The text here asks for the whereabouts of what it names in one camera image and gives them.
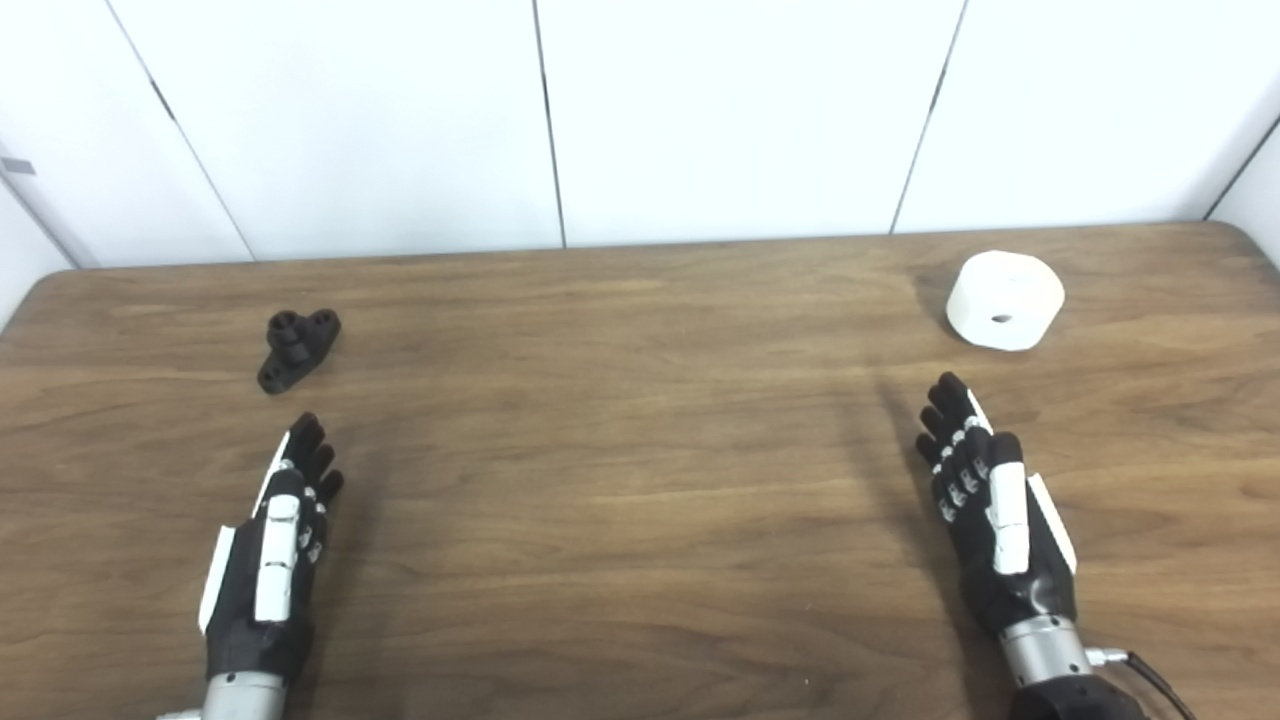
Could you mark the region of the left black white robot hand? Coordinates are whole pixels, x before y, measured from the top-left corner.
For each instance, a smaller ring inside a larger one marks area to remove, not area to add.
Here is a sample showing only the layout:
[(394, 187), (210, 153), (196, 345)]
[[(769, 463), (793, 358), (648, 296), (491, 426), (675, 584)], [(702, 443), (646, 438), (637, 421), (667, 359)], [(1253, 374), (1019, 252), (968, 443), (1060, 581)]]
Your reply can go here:
[(264, 673), (285, 684), (315, 638), (312, 594), (329, 543), (329, 509), (344, 477), (312, 413), (285, 432), (250, 518), (223, 527), (201, 601), (207, 679)]

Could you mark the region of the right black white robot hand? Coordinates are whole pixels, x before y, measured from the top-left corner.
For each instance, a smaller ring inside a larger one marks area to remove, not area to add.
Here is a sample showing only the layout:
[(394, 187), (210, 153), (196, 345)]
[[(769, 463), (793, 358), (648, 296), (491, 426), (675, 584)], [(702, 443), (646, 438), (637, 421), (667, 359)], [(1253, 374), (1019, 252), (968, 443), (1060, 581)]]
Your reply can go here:
[(996, 430), (972, 388), (945, 372), (928, 389), (916, 451), (960, 566), (968, 611), (991, 635), (1033, 618), (1075, 621), (1076, 555), (1016, 434)]

